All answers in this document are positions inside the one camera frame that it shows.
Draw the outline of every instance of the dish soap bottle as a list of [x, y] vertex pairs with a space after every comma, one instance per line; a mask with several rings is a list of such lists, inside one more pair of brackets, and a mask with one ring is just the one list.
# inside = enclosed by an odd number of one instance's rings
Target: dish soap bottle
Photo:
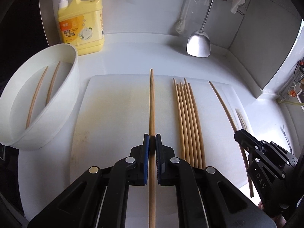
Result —
[[58, 21], [63, 43], [74, 45], [78, 55], [100, 51], [104, 44], [101, 0], [60, 0]]

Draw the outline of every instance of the white bowl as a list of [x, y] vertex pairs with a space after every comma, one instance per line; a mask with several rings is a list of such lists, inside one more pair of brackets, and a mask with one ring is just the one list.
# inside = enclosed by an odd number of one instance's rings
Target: white bowl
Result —
[[[51, 99], [46, 96], [55, 72]], [[26, 129], [29, 108], [37, 84], [46, 68]], [[60, 131], [76, 103], [79, 93], [77, 50], [69, 44], [46, 48], [28, 59], [12, 76], [0, 98], [0, 143], [22, 150], [43, 147]]]

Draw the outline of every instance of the wooden chopstick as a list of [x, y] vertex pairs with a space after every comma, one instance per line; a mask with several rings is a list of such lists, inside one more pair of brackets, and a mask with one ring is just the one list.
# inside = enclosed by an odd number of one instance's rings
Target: wooden chopstick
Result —
[[57, 64], [57, 66], [56, 66], [56, 68], [55, 68], [55, 72], [54, 72], [54, 74], [53, 74], [53, 77], [52, 77], [52, 80], [51, 80], [51, 84], [50, 84], [49, 90], [48, 90], [48, 92], [47, 92], [48, 94], [47, 94], [47, 100], [46, 100], [46, 102], [45, 102], [45, 105], [47, 105], [48, 102], [50, 101], [51, 92], [52, 92], [52, 89], [53, 89], [53, 85], [54, 85], [54, 82], [55, 82], [55, 78], [56, 78], [56, 75], [57, 75], [59, 66], [60, 66], [60, 62]]
[[44, 72], [43, 72], [43, 74], [42, 74], [42, 76], [41, 76], [41, 78], [40, 78], [40, 80], [39, 80], [39, 82], [38, 82], [38, 85], [37, 85], [37, 87], [36, 87], [36, 90], [35, 90], [35, 92], [34, 92], [34, 96], [33, 96], [33, 98], [32, 98], [31, 106], [29, 107], [29, 111], [28, 111], [29, 113], [28, 113], [28, 116], [27, 116], [27, 121], [26, 121], [25, 129], [27, 129], [27, 128], [29, 127], [29, 124], [30, 124], [30, 122], [31, 122], [31, 116], [32, 116], [33, 108], [34, 108], [34, 103], [35, 103], [35, 101], [36, 101], [36, 98], [37, 98], [37, 95], [38, 95], [38, 91], [39, 91], [39, 89], [40, 89], [40, 86], [41, 86], [41, 84], [42, 84], [43, 78], [44, 78], [44, 76], [45, 76], [45, 74], [46, 74], [46, 72], [47, 72], [48, 67], [49, 67], [49, 66], [47, 66], [47, 67], [45, 68], [45, 70], [44, 70]]
[[183, 99], [181, 95], [181, 89], [180, 85], [177, 84], [177, 92], [178, 92], [178, 98], [180, 103], [180, 110], [181, 110], [181, 120], [182, 120], [182, 127], [183, 127], [183, 133], [184, 133], [184, 146], [185, 146], [185, 160], [190, 164], [190, 153], [189, 153], [189, 143], [188, 143], [188, 133], [187, 133], [187, 125], [186, 125], [186, 117], [185, 117], [185, 111], [184, 111], [184, 104]]
[[205, 159], [205, 150], [204, 150], [204, 142], [203, 142], [201, 123], [200, 123], [200, 118], [199, 118], [199, 112], [197, 110], [196, 102], [195, 102], [195, 99], [194, 99], [194, 95], [193, 95], [193, 91], [192, 91], [190, 83], [189, 83], [189, 90], [190, 90], [192, 103], [193, 103], [193, 108], [194, 108], [197, 131], [199, 133], [199, 144], [200, 144], [200, 153], [201, 153], [201, 159], [202, 159], [202, 169], [205, 169], [206, 168], [206, 159]]
[[190, 98], [190, 93], [189, 93], [189, 87], [187, 88], [187, 81], [186, 78], [185, 84], [184, 84], [184, 91], [185, 91], [185, 96], [186, 96], [186, 105], [188, 109], [188, 116], [189, 116], [189, 123], [190, 123], [190, 133], [191, 133], [191, 139], [192, 139], [192, 147], [193, 147], [193, 158], [194, 158], [194, 167], [198, 168], [198, 155], [197, 155], [197, 144], [196, 144], [196, 138], [195, 138], [195, 132], [194, 132], [194, 121], [193, 121], [193, 116], [192, 116], [192, 109], [190, 102], [192, 103], [192, 100]]
[[202, 154], [201, 154], [201, 147], [200, 147], [200, 137], [199, 137], [199, 131], [197, 128], [196, 114], [194, 111], [193, 100], [192, 100], [194, 97], [190, 93], [189, 84], [187, 83], [186, 78], [184, 78], [184, 81], [185, 81], [185, 85], [186, 85], [186, 89], [187, 89], [189, 105], [190, 105], [190, 110], [191, 110], [191, 115], [192, 115], [192, 127], [193, 127], [193, 136], [192, 137], [195, 138], [198, 168], [203, 169]]
[[[225, 105], [223, 99], [221, 98], [221, 95], [216, 90], [216, 88], [214, 87], [214, 85], [212, 84], [211, 81], [209, 81], [209, 84], [211, 85], [211, 87], [214, 90], [217, 98], [219, 99], [222, 107], [224, 108], [224, 111], [225, 111], [225, 113], [226, 113], [226, 115], [227, 115], [227, 117], [229, 119], [229, 122], [230, 122], [230, 124], [232, 126], [233, 131], [236, 132], [237, 131], [237, 127], [236, 127], [236, 125], [235, 125], [235, 123], [234, 123], [234, 121], [232, 119], [232, 116], [229, 113], [229, 110], [228, 110], [227, 106]], [[245, 150], [241, 147], [241, 145], [239, 145], [239, 146], [240, 146], [240, 149], [241, 149], [241, 153], [242, 153], [242, 156], [243, 156], [243, 161], [244, 161], [244, 164], [245, 164], [245, 167], [246, 167], [246, 173], [247, 173], [247, 168], [249, 167], [249, 164], [248, 164], [248, 161], [247, 161], [246, 153], [245, 153]], [[247, 173], [247, 178], [248, 178], [248, 183], [249, 183], [250, 197], [252, 198], [254, 196], [254, 194], [253, 194], [253, 185], [252, 185], [252, 180], [251, 180], [251, 178], [250, 178], [250, 176], [249, 176], [248, 173]]]
[[184, 106], [184, 112], [185, 112], [185, 118], [186, 118], [186, 127], [187, 127], [187, 134], [188, 134], [188, 144], [189, 144], [189, 156], [190, 156], [190, 162], [188, 162], [192, 167], [194, 167], [194, 156], [193, 156], [193, 146], [192, 146], [192, 137], [191, 137], [191, 128], [190, 128], [190, 121], [189, 121], [189, 114], [187, 109], [187, 103], [186, 103], [186, 97], [184, 93], [183, 84], [179, 83], [180, 91], [181, 91], [181, 97], [183, 100], [183, 106]]
[[177, 111], [178, 111], [178, 125], [179, 125], [179, 137], [180, 137], [180, 144], [181, 144], [181, 158], [183, 160], [186, 160], [186, 153], [185, 153], [185, 141], [184, 141], [184, 131], [183, 131], [183, 122], [182, 122], [182, 117], [181, 117], [181, 108], [180, 108], [180, 103], [179, 103], [179, 97], [178, 97], [178, 90], [177, 90], [177, 85], [176, 81], [173, 78], [173, 83], [174, 83], [174, 89], [175, 89], [175, 95], [176, 95], [176, 103], [177, 103]]
[[149, 112], [149, 228], [156, 226], [156, 155], [155, 155], [155, 90], [153, 69], [150, 72]]

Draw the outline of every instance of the cutting board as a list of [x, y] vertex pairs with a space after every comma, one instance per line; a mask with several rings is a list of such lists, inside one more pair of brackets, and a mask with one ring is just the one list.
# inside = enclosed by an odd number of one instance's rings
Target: cutting board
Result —
[[[79, 111], [71, 152], [70, 182], [89, 167], [113, 166], [141, 145], [149, 132], [149, 75], [100, 75], [90, 79]], [[247, 183], [246, 170], [229, 120], [206, 80], [191, 83], [201, 122], [206, 165], [214, 166], [236, 187]], [[171, 76], [155, 76], [155, 130], [180, 157], [176, 97]], [[213, 83], [239, 129], [235, 108], [247, 119], [230, 85]], [[178, 227], [174, 187], [157, 186], [157, 227]], [[131, 186], [126, 227], [148, 227], [148, 188]]]

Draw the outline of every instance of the white countertop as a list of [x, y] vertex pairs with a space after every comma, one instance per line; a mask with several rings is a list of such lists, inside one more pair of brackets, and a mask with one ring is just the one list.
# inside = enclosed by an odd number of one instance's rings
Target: white countertop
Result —
[[[289, 151], [281, 131], [290, 137], [285, 118], [273, 100], [256, 100], [241, 76], [232, 69], [224, 55], [212, 53], [208, 58], [187, 55], [185, 48], [164, 43], [172, 36], [141, 34], [130, 39], [130, 34], [106, 35], [104, 48], [97, 53], [78, 58], [80, 91], [68, 121], [46, 146], [36, 151], [19, 151], [19, 190], [25, 216], [31, 220], [69, 185], [70, 152], [73, 132], [80, 105], [90, 80], [102, 74], [149, 74], [181, 76], [230, 84], [240, 98], [259, 140], [274, 141]], [[246, 186], [242, 191], [248, 196]]]

